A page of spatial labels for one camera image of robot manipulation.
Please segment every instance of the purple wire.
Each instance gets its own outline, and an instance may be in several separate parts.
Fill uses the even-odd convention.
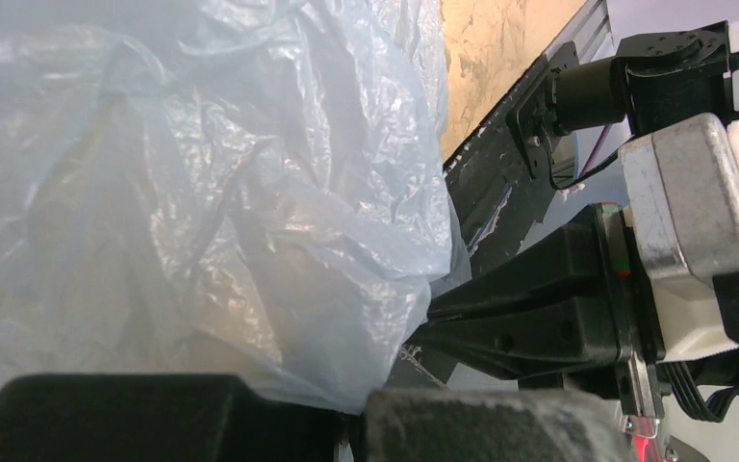
[[[599,154],[599,151],[601,150],[601,146],[604,144],[604,141],[607,140],[607,134],[610,133],[610,127],[613,125],[605,125],[604,128],[601,129],[601,133],[599,134],[599,138],[597,139],[597,143],[594,144],[594,149],[591,151],[591,155],[588,156],[588,160],[585,161],[585,166],[582,167],[582,170],[579,172],[579,176],[584,175],[588,172],[588,170],[593,167],[594,162],[597,159],[597,156]]]

